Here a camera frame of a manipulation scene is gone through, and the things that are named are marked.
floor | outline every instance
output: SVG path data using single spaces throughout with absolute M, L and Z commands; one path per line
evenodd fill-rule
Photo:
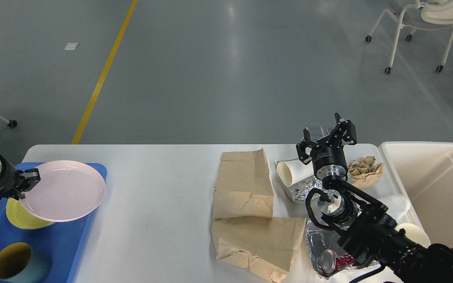
M 0 3 L 0 153 L 71 143 L 131 0 Z M 453 142 L 449 30 L 365 36 L 387 0 L 139 0 L 79 143 L 297 143 L 356 125 L 360 143 Z M 64 51 L 67 42 L 77 50 Z

yellow plate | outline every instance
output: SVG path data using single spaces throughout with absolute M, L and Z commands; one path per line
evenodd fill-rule
M 8 199 L 6 211 L 8 221 L 20 229 L 40 229 L 55 223 L 35 217 L 20 204 L 20 201 L 13 198 Z

blue tray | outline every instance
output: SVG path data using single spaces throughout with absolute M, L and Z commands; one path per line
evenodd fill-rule
M 15 168 L 25 171 L 40 164 L 42 163 L 21 163 Z M 106 180 L 106 167 L 99 163 L 87 163 L 87 165 L 96 169 Z M 74 221 L 57 222 L 37 230 L 23 230 L 13 226 L 8 221 L 6 216 L 7 201 L 7 199 L 0 200 L 0 251 L 14 242 L 29 243 L 52 259 L 52 269 L 43 283 L 74 282 L 97 209 Z

plastic storage bin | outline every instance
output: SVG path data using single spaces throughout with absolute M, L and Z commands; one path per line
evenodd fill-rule
M 453 143 L 387 142 L 379 149 L 431 243 L 453 248 Z

wheel caster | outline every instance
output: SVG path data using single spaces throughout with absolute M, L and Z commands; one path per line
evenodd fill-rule
M 8 123 L 8 127 L 10 128 L 15 128 L 17 126 L 17 121 L 15 120 L 10 120 Z

